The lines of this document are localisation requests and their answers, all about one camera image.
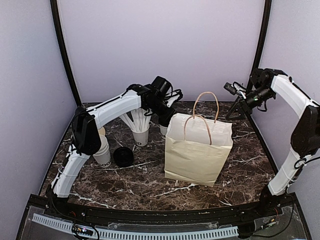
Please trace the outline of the stack of black lids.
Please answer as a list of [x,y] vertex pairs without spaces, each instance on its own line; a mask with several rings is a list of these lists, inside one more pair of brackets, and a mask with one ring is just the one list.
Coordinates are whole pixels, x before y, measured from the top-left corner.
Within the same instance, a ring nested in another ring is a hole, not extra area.
[[134,162],[134,153],[128,147],[118,147],[113,153],[113,159],[120,168],[130,167]]

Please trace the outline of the stack of white paper cups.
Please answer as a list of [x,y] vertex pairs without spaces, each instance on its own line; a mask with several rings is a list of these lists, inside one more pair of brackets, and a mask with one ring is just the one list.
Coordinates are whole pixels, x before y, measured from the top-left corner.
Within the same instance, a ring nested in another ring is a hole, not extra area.
[[93,155],[95,161],[102,167],[107,168],[111,165],[111,153],[109,143],[104,135],[100,135],[101,146],[98,152]]

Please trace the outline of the brown paper bag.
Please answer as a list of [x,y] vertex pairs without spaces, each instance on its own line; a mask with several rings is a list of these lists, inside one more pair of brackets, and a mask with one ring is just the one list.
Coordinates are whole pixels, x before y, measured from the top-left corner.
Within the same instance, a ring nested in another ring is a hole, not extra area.
[[165,135],[164,176],[212,187],[233,147],[232,124],[191,115],[172,116]]

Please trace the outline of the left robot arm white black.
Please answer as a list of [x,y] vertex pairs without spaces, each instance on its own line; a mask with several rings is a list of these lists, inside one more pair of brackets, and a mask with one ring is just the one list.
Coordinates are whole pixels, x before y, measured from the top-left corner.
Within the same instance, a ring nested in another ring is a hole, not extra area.
[[130,111],[144,109],[148,116],[156,114],[163,123],[169,123],[176,113],[173,103],[183,97],[179,89],[168,93],[170,87],[167,82],[162,86],[132,84],[124,93],[103,103],[89,108],[79,106],[71,121],[72,143],[69,152],[55,179],[47,188],[46,195],[60,199],[69,197],[81,168],[102,145],[98,130],[114,119]]

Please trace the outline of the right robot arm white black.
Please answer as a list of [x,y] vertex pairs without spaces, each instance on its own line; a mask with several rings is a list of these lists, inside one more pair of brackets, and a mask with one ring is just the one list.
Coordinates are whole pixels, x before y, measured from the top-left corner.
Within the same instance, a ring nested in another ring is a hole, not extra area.
[[224,89],[236,100],[227,112],[226,120],[241,120],[252,114],[253,109],[267,111],[267,101],[280,97],[295,113],[295,125],[290,135],[290,149],[274,178],[262,194],[270,197],[285,193],[295,182],[304,166],[317,160],[320,148],[320,104],[308,96],[280,69],[256,68],[250,75],[253,89],[238,82],[226,83]]

